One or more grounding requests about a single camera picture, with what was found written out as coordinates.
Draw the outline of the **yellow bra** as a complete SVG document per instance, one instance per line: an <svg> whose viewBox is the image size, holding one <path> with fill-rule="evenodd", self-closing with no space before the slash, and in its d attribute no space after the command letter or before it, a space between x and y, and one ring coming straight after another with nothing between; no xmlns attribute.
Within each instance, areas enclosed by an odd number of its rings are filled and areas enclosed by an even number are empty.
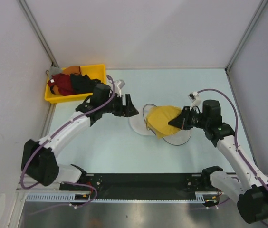
<svg viewBox="0 0 268 228"><path fill-rule="evenodd" d="M169 126L168 122L179 116L182 110L175 106L157 106L150 109L146 116L146 126L151 129L157 138L174 135L180 129Z"/></svg>

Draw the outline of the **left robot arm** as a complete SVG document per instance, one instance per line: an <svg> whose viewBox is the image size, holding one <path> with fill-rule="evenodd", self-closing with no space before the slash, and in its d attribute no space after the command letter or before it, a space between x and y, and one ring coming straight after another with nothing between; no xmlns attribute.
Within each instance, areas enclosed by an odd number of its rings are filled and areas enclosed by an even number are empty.
<svg viewBox="0 0 268 228"><path fill-rule="evenodd" d="M111 113L126 118L139 114L130 94L122 96L124 85L123 80L114 81L111 85L97 84L92 95L89 95L57 130L38 141L28 140L25 143L20 176L22 188L26 188L25 175L43 186L54 182L70 183L77 190L86 186L84 170L76 165L58 164L57 157L73 138L90 128L103 114Z"/></svg>

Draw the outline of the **white mesh laundry bag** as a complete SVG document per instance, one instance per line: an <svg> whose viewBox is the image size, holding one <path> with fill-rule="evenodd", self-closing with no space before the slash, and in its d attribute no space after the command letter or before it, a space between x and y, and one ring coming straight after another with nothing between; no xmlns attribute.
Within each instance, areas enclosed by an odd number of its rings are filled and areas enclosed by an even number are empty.
<svg viewBox="0 0 268 228"><path fill-rule="evenodd" d="M181 146L190 140L191 130L180 130L168 124L181 111L175 106L145 104L139 109L138 115L129 118L129 124L139 135L156 136L170 145Z"/></svg>

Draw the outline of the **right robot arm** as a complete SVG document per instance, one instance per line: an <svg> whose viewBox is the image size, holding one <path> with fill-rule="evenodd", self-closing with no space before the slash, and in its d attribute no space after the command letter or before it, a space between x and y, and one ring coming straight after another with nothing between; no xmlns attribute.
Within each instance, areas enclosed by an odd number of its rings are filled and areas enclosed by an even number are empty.
<svg viewBox="0 0 268 228"><path fill-rule="evenodd" d="M222 121L218 101L204 101L201 113L185 106L176 118L169 121L169 125L181 130L193 127L202 129L206 138L224 155L235 171L237 179L230 177L218 166L204 169L201 185L205 190L221 190L236 203L246 223L268 219L268 177L242 150L232 127Z"/></svg>

